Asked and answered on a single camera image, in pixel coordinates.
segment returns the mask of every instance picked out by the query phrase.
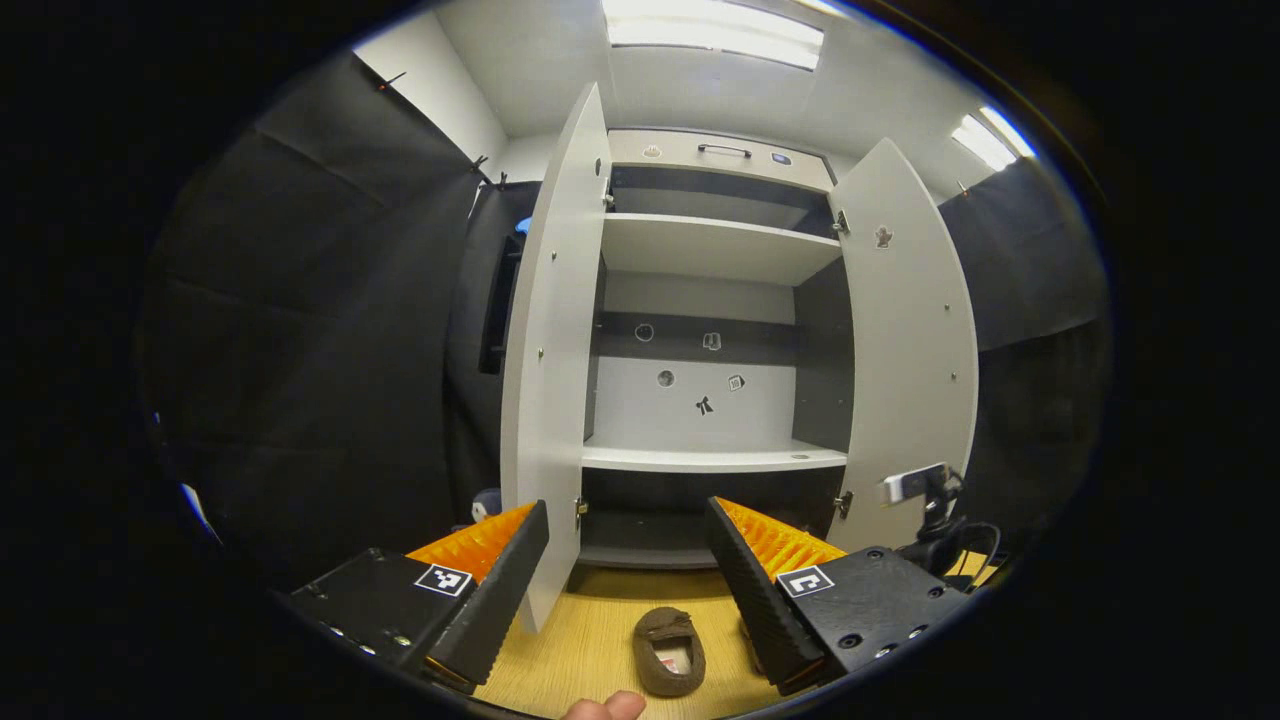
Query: black fabric backdrop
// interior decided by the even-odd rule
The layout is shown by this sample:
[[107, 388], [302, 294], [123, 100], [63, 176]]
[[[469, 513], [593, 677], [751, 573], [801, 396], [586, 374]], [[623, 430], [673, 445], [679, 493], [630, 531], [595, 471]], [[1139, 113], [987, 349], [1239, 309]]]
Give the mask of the black fabric backdrop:
[[[516, 223], [534, 214], [541, 182], [480, 188], [467, 222], [466, 250], [453, 291], [445, 347], [445, 452], [460, 523], [471, 521], [471, 498], [499, 486], [498, 434], [502, 430], [502, 372], [480, 372], [480, 346], [503, 241]], [[494, 302], [508, 302], [497, 297]]]
[[479, 176], [355, 55], [193, 181], [155, 255], [145, 386], [179, 478], [292, 589], [448, 532], [442, 384]]
[[1105, 311], [1097, 242], [1038, 161], [1020, 158], [938, 211], [969, 284], [979, 351], [1071, 329]]
[[1088, 473], [1111, 375], [1107, 277], [1073, 201], [1034, 160], [943, 202], [978, 334], [978, 415], [957, 514], [1006, 548]]

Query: sticker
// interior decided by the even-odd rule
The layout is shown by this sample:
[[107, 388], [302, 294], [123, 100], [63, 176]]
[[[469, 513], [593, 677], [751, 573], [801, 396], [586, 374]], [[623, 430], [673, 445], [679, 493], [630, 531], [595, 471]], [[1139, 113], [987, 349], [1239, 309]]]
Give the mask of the sticker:
[[812, 594], [836, 587], [836, 583], [831, 582], [831, 578], [819, 570], [817, 565], [791, 570], [790, 573], [778, 573], [778, 582], [782, 583], [782, 588], [791, 597]]
[[462, 593], [462, 588], [467, 587], [470, 582], [471, 573], [463, 573], [462, 570], [454, 570], [444, 565], [431, 565], [413, 584], [440, 594], [458, 597]]

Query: open cabinet door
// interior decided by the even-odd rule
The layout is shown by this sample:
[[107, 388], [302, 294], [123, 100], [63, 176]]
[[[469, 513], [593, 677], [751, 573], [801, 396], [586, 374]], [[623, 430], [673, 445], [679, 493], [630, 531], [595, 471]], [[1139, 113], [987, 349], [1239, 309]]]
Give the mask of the open cabinet door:
[[502, 383], [502, 506], [547, 501], [550, 539], [521, 606], [540, 630], [579, 552], [591, 313], [612, 163], [600, 92], [561, 132], [525, 240]]
[[948, 462], [964, 474], [978, 411], [978, 341], [964, 270], [915, 169], [882, 140], [831, 193], [854, 327], [854, 407], [828, 542], [845, 551], [915, 541], [924, 498], [881, 506], [888, 475]]

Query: wooden floor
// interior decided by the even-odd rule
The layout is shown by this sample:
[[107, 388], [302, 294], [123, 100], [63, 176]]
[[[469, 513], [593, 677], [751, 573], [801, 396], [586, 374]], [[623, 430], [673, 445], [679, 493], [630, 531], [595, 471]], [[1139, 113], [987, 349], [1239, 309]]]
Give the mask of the wooden floor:
[[[965, 560], [969, 573], [982, 565], [977, 553]], [[983, 580], [989, 573], [984, 573]], [[631, 651], [636, 620], [664, 605], [689, 612], [707, 653], [703, 685], [678, 698], [648, 694], [640, 687]], [[782, 700], [763, 675], [751, 670], [746, 641], [739, 630], [737, 606], [719, 571], [584, 566], [570, 577], [541, 633], [525, 632], [517, 619], [489, 682], [476, 688], [475, 697], [532, 715], [559, 717], [580, 698], [604, 701], [620, 689], [645, 696], [649, 705], [641, 715], [644, 720], [723, 717]]]

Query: brown slipper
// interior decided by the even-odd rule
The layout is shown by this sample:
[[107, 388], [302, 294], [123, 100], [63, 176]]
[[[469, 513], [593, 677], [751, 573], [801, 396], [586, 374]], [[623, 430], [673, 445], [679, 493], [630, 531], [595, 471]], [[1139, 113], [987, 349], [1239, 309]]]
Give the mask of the brown slipper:
[[689, 694], [703, 684], [707, 656], [687, 612], [655, 607], [640, 618], [631, 647], [636, 653], [640, 684], [653, 694]]

